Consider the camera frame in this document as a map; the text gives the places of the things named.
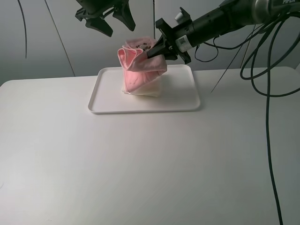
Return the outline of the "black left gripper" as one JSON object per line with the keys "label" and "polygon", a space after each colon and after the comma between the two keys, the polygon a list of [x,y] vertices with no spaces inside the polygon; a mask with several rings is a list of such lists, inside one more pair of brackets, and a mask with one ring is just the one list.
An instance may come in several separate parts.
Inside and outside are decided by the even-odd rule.
{"label": "black left gripper", "polygon": [[113,17],[122,22],[130,31],[135,30],[128,0],[77,0],[81,8],[77,10],[75,17],[82,21],[87,19],[87,28],[101,32],[111,37],[113,30],[104,20],[106,16],[113,13]]}

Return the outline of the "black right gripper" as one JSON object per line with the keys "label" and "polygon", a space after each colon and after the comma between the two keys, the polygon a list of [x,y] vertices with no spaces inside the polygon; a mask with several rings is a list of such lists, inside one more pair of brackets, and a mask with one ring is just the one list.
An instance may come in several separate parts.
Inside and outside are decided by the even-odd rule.
{"label": "black right gripper", "polygon": [[168,25],[164,19],[156,21],[156,28],[161,32],[161,37],[154,46],[147,51],[147,57],[163,55],[165,60],[177,60],[180,57],[185,64],[191,62],[191,57],[187,52],[181,52],[176,40],[175,31]]}

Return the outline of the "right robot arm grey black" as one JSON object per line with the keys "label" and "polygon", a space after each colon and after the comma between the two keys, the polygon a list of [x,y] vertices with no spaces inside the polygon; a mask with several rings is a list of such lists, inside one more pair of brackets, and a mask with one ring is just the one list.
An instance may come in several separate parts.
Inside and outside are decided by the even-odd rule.
{"label": "right robot arm grey black", "polygon": [[188,64],[191,62],[188,50],[212,38],[247,25],[268,24],[280,13],[297,12],[299,9],[298,0],[225,0],[218,8],[192,20],[190,14],[181,8],[175,17],[177,26],[169,26],[162,18],[156,21],[161,37],[147,56],[163,55],[166,60],[181,57]]}

